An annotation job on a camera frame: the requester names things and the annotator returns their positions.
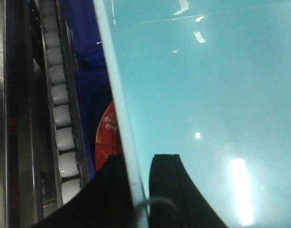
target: white roller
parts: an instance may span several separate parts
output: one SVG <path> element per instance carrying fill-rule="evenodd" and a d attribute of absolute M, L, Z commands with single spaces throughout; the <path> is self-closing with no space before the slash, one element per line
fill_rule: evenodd
<path fill-rule="evenodd" d="M 69 202 L 80 192 L 80 179 L 73 179 L 62 183 L 63 204 Z"/>
<path fill-rule="evenodd" d="M 53 1 L 42 3 L 41 9 L 44 16 L 56 15 L 55 3 Z"/>
<path fill-rule="evenodd" d="M 71 125 L 69 105 L 61 105 L 54 107 L 53 110 L 55 124 L 57 127 L 65 127 Z"/>
<path fill-rule="evenodd" d="M 50 31 L 44 34 L 44 40 L 48 48 L 60 47 L 58 31 Z"/>
<path fill-rule="evenodd" d="M 53 85 L 66 83 L 63 65 L 54 65 L 48 68 L 48 74 Z"/>
<path fill-rule="evenodd" d="M 47 53 L 48 63 L 51 66 L 63 63 L 60 47 L 48 48 L 46 53 Z"/>
<path fill-rule="evenodd" d="M 72 177 L 79 174 L 76 157 L 76 152 L 64 153 L 58 157 L 61 177 Z"/>
<path fill-rule="evenodd" d="M 43 18 L 44 29 L 47 32 L 58 30 L 56 16 L 47 16 Z"/>
<path fill-rule="evenodd" d="M 69 103 L 68 89 L 66 84 L 54 85 L 51 87 L 51 96 L 55 105 L 65 105 Z"/>
<path fill-rule="evenodd" d="M 72 127 L 66 127 L 56 130 L 56 143 L 58 150 L 67 151 L 75 148 L 72 132 Z"/>

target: teal plastic surface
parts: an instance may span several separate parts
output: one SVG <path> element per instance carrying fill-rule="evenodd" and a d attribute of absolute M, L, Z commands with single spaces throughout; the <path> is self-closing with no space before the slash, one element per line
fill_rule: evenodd
<path fill-rule="evenodd" d="M 228 227 L 291 227 L 291 1 L 94 2 L 136 202 L 180 154 Z"/>

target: metal frame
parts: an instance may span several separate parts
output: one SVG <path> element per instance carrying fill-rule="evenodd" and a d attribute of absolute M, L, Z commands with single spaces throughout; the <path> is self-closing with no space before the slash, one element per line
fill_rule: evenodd
<path fill-rule="evenodd" d="M 0 228 L 42 218 L 29 2 L 0 0 Z"/>

